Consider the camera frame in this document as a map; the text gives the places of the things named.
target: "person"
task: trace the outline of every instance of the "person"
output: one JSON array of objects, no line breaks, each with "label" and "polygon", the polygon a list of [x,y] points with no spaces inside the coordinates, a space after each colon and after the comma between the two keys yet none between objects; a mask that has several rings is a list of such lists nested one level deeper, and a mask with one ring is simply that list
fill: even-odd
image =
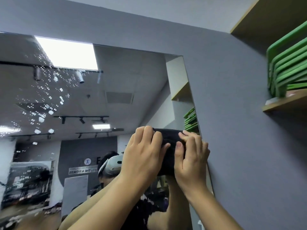
[{"label": "person", "polygon": [[[240,225],[216,201],[206,186],[206,163],[210,153],[208,143],[195,133],[183,131],[175,149],[175,178],[189,203],[196,210],[203,226],[209,230],[242,230]],[[153,134],[151,127],[140,127],[132,135],[123,155],[120,174],[109,184],[104,196],[82,215],[70,230],[120,229],[139,196],[158,174],[165,154],[160,150],[162,135]],[[169,224],[153,229],[174,228]]]},{"label": "person", "polygon": [[[166,144],[161,148],[161,143],[159,145],[159,151],[165,153],[170,144]],[[118,155],[117,152],[110,152],[106,154],[100,160],[98,164],[98,170],[102,167],[107,159]],[[104,196],[112,189],[117,189],[117,182],[121,181],[121,173],[118,176],[105,176],[101,170],[98,174],[98,179],[101,184],[100,190],[79,206],[75,207],[72,212],[63,220],[59,230],[67,230],[74,228],[76,222],[82,220],[84,216],[95,210],[96,204],[104,199]],[[139,174],[130,174],[132,178],[138,179]],[[134,181],[132,178],[127,178],[126,181]],[[140,230],[163,230],[163,229],[192,229],[192,221],[189,210],[189,202],[184,196],[183,192],[179,188],[174,177],[167,176],[167,183],[169,186],[169,205],[166,212],[163,212],[163,207],[156,206],[152,201],[150,201],[144,192],[146,188],[150,186],[150,183],[146,183],[146,188],[140,193],[138,200],[133,204],[132,208],[128,211],[127,217],[124,222],[117,229],[140,229]],[[122,195],[119,194],[118,201],[122,199]]]}]

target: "shelf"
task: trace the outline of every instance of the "shelf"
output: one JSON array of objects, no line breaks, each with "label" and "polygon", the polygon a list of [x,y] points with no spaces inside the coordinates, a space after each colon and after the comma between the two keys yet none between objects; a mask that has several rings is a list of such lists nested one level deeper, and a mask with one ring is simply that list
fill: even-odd
[{"label": "shelf", "polygon": [[265,105],[262,107],[263,112],[270,112],[274,110],[293,111],[293,110],[307,110],[307,89],[298,89],[287,92],[292,93],[292,96],[282,98],[277,102]]},{"label": "shelf", "polygon": [[307,21],[306,6],[307,0],[257,0],[231,34],[271,45]]},{"label": "shelf", "polygon": [[181,99],[192,99],[190,84],[187,82],[173,97],[172,101],[179,101]]}]

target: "track light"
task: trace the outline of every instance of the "track light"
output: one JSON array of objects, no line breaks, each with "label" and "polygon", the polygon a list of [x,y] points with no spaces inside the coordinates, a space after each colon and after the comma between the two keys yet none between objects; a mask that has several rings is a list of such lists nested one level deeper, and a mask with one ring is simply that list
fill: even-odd
[{"label": "track light", "polygon": [[34,72],[33,72],[33,79],[35,81],[40,81],[41,78],[41,69],[38,67],[34,67]]},{"label": "track light", "polygon": [[76,76],[79,79],[80,84],[84,83],[82,73],[79,70],[76,71]]},{"label": "track light", "polygon": [[83,123],[83,124],[85,124],[83,118],[80,118],[80,122]]}]

